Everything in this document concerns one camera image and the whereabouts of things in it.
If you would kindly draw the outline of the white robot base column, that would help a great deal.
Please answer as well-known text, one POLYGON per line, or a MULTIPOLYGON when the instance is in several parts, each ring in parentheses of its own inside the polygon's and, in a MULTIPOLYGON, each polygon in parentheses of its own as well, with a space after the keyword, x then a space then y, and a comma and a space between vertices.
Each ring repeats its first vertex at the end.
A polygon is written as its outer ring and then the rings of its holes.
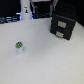
POLYGON ((20 0, 21 2, 21 19, 30 20, 32 18, 30 9, 30 0, 20 0))

